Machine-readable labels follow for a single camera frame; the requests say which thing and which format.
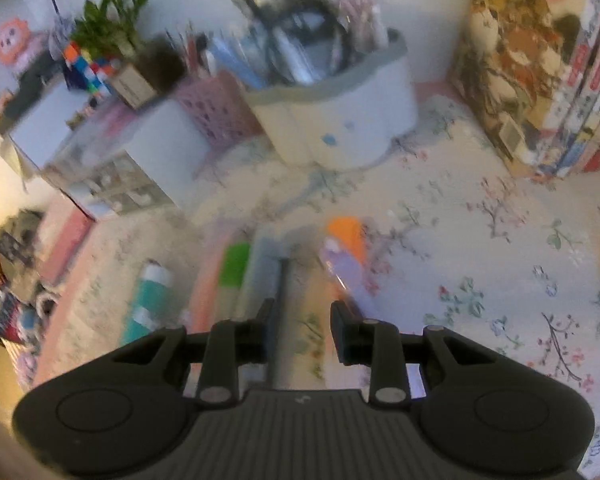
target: pen organizer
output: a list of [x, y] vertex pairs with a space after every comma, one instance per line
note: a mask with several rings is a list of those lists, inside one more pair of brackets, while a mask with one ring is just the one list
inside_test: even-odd
[[245, 99], [290, 166], [352, 170], [377, 162], [413, 129], [418, 109], [402, 35], [387, 48], [312, 86], [274, 86]]
[[227, 148], [262, 133], [262, 126], [227, 71], [206, 79], [187, 77], [173, 96], [215, 148]]

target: tablecloth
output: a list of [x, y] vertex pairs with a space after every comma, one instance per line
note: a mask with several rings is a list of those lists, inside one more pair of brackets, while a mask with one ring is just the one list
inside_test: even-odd
[[206, 168], [183, 211], [99, 224], [40, 380], [116, 347], [145, 258], [190, 285], [206, 233], [237, 218], [269, 223], [290, 251], [278, 386], [365, 388], [368, 371], [337, 364], [329, 334], [317, 253], [336, 215], [365, 224], [367, 288], [384, 320], [405, 333], [442, 324], [580, 392], [597, 425], [582, 473], [600, 474], [600, 172], [513, 180], [468, 110], [442, 95], [372, 168], [289, 168], [256, 138]]

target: green cap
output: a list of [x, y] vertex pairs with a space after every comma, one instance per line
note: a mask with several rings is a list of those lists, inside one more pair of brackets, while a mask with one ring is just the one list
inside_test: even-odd
[[233, 244], [224, 252], [224, 262], [218, 278], [218, 286], [232, 286], [240, 288], [244, 273], [249, 262], [249, 251], [251, 245], [248, 242]]

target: ribbed black surface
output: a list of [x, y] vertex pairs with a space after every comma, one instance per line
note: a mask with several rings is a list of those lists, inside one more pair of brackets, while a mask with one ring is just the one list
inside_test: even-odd
[[[206, 412], [170, 456], [137, 480], [461, 480], [492, 478], [447, 462], [405, 415], [359, 392], [258, 392]], [[579, 478], [563, 473], [555, 480]]]

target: plush toy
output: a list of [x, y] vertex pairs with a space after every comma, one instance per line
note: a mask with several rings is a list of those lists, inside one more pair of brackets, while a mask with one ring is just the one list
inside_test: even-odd
[[29, 30], [27, 22], [14, 18], [0, 27], [0, 62], [13, 67], [19, 78], [48, 49], [48, 34]]

